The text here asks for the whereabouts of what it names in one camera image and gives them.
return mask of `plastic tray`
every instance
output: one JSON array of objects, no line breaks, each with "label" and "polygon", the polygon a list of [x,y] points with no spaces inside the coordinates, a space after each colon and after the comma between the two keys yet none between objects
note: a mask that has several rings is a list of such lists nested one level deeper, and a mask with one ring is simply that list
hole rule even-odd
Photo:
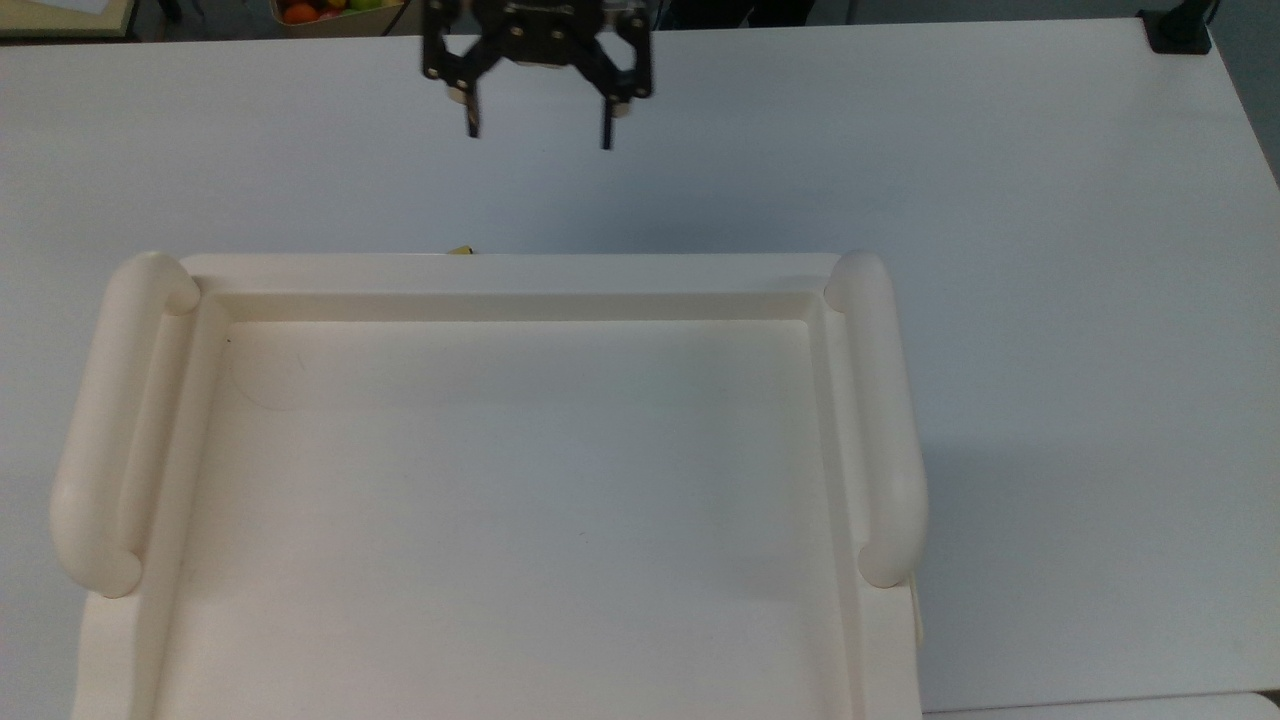
[{"label": "plastic tray", "polygon": [[143,255],[52,502],[77,720],[919,717],[924,525],[861,254]]}]

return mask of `white table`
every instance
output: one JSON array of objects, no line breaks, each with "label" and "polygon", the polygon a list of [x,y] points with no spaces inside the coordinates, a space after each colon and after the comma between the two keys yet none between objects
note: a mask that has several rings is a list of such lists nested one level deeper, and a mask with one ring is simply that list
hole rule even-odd
[{"label": "white table", "polygon": [[1138,20],[655,53],[603,152],[594,91],[512,65],[467,140],[412,38],[0,49],[0,715],[69,708],[47,492],[143,249],[874,250],[931,474],[925,708],[1280,687],[1280,192],[1219,56]]}]

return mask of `floor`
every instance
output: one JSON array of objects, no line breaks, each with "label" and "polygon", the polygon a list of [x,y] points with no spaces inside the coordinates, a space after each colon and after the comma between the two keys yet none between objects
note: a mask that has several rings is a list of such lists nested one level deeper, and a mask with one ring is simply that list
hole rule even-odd
[{"label": "floor", "polygon": [[[243,40],[279,37],[270,0],[178,0],[186,13],[168,24],[156,0],[141,0],[136,32],[143,40]],[[1235,82],[1258,142],[1280,178],[1280,1],[1221,0],[1213,38]],[[809,24],[1028,20],[1133,17],[1175,0],[815,0]],[[410,35],[402,23],[394,35]],[[454,28],[474,32],[465,24]]]}]

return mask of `orange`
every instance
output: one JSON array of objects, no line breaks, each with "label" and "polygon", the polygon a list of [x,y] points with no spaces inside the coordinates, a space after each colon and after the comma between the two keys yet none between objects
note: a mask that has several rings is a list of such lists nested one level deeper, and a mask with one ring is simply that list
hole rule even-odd
[{"label": "orange", "polygon": [[289,9],[284,12],[284,22],[291,26],[300,23],[311,23],[320,19],[320,13],[306,3],[298,3],[297,5],[289,5]]}]

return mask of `black clamp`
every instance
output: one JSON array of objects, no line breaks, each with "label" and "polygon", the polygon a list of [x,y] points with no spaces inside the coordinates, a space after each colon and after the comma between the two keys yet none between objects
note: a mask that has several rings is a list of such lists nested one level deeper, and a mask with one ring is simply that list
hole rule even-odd
[{"label": "black clamp", "polygon": [[[1161,55],[1208,55],[1213,42],[1208,38],[1208,23],[1213,22],[1220,0],[1185,0],[1169,10],[1138,10],[1147,42]],[[1213,6],[1208,19],[1204,13]]]},{"label": "black clamp", "polygon": [[[498,60],[573,65],[604,97],[602,146],[613,146],[613,119],[636,97],[653,95],[653,54],[643,4],[605,13],[600,0],[475,0],[471,14],[480,38],[462,56],[449,53],[445,32],[461,14],[460,0],[425,0],[422,9],[422,74],[444,82],[466,106],[467,135],[480,137],[480,76]],[[612,22],[635,51],[635,64],[620,70],[596,33]]]}]

